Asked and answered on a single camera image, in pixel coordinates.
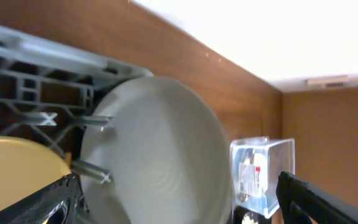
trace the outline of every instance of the wooden panel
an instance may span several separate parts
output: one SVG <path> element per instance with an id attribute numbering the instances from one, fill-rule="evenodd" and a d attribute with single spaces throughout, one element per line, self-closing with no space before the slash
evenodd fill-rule
<path id="1" fill-rule="evenodd" d="M 128 1 L 0 1 L 0 24 L 175 78 L 212 107 L 231 139 L 281 137 L 282 94 Z"/>
<path id="2" fill-rule="evenodd" d="M 358 207 L 358 89 L 284 95 L 296 175 Z"/>

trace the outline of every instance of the label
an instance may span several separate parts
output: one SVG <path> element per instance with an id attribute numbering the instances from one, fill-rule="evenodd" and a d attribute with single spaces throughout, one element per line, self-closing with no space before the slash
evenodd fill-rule
<path id="1" fill-rule="evenodd" d="M 262 189 L 259 183 L 260 166 L 239 163 L 239 189 L 240 193 L 261 197 Z"/>

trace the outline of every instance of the white ceiling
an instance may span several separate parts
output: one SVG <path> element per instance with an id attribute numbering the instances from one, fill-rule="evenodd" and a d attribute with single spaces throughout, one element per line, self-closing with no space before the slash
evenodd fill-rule
<path id="1" fill-rule="evenodd" d="M 358 1 L 134 1 L 281 91 L 345 74 L 358 85 Z"/>

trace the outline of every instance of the white plate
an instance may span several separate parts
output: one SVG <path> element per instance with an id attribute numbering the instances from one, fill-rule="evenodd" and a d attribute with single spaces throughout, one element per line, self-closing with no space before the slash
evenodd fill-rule
<path id="1" fill-rule="evenodd" d="M 94 115 L 115 128 L 87 128 L 81 158 L 113 183 L 81 177 L 98 223 L 225 223 L 231 211 L 229 142 L 203 100 L 180 82 L 139 78 L 119 85 Z"/>

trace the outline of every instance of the dishwasher rack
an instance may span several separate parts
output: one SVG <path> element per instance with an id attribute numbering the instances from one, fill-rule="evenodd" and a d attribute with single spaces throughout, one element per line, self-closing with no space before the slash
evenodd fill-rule
<path id="1" fill-rule="evenodd" d="M 87 126 L 114 126 L 112 117 L 91 115 L 98 101 L 122 82 L 152 76 L 146 68 L 0 26 L 0 136 L 30 139 L 76 159 Z M 108 180 L 108 170 L 71 165 L 102 176 L 101 184 Z M 89 223 L 83 196 L 80 208 L 78 222 Z"/>

